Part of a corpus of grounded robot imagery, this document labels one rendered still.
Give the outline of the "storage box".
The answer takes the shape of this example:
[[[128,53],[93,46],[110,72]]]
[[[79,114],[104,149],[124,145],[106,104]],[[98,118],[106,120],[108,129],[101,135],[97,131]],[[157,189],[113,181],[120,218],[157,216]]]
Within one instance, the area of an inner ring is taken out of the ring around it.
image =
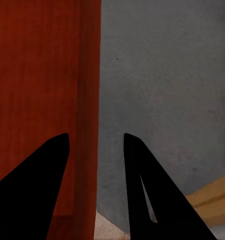
[[[70,152],[46,240],[94,240],[102,0],[0,0],[0,181],[47,140]]]

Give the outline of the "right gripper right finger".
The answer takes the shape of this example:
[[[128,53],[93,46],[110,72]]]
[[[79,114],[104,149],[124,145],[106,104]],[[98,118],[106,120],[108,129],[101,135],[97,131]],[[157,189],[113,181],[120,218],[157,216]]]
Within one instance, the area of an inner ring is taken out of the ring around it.
[[[125,133],[123,152],[131,240],[216,240],[140,138]]]

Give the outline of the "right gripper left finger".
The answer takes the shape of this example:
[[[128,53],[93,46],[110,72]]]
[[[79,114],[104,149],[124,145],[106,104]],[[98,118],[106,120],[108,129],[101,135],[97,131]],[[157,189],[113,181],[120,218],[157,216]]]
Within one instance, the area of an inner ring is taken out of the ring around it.
[[[54,136],[0,181],[0,240],[46,240],[69,153]]]

